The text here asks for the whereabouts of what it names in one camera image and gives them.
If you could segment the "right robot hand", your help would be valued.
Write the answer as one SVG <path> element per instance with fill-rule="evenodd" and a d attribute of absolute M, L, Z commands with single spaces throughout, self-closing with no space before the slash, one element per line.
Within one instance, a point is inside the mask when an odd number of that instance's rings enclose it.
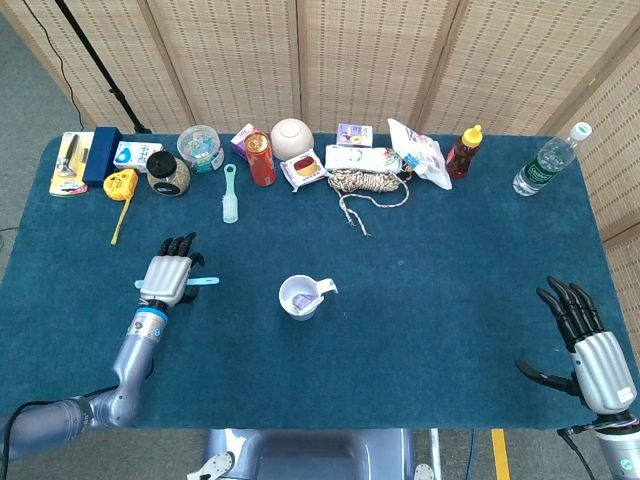
<path fill-rule="evenodd" d="M 600 416 L 629 413 L 637 389 L 622 348 L 614 333 L 605 328 L 591 296 L 575 283 L 552 276 L 549 290 L 536 290 L 547 305 L 572 361 L 569 378 L 545 374 L 527 362 L 515 362 L 529 380 L 581 399 Z"/>

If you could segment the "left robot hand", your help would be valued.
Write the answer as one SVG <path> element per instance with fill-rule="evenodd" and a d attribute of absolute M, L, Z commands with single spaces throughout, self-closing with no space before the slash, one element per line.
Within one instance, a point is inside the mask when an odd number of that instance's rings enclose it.
<path fill-rule="evenodd" d="M 198 296 L 197 286 L 188 286 L 194 265 L 205 265 L 199 252 L 191 253 L 195 232 L 165 239 L 152 258 L 139 293 L 138 305 L 166 312 L 179 304 L 190 304 Z"/>

